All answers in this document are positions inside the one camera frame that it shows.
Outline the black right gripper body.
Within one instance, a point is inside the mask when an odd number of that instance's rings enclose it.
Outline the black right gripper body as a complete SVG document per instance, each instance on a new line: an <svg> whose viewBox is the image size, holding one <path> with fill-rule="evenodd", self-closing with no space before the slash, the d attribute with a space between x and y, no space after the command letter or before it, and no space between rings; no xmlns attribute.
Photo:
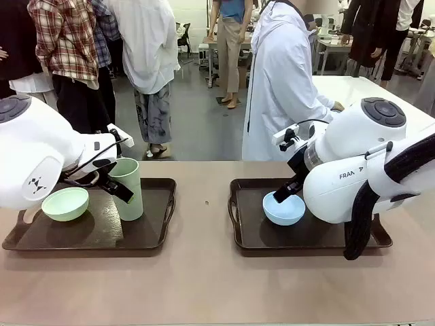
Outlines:
<svg viewBox="0 0 435 326"><path fill-rule="evenodd" d="M288 166L293 170L295 175L290 179L290 185L303 186L305 178L309 174L309 169L305 164L306 149L299 149L289 160Z"/></svg>

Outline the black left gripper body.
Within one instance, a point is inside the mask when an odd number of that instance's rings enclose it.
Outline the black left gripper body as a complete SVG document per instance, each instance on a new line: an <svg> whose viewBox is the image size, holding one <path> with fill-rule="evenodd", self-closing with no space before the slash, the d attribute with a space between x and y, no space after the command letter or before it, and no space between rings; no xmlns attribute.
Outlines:
<svg viewBox="0 0 435 326"><path fill-rule="evenodd" d="M95 182L96 186L119 186L119 183L109 175L116 164L117 162L113 162L96 170L98 174L97 181Z"/></svg>

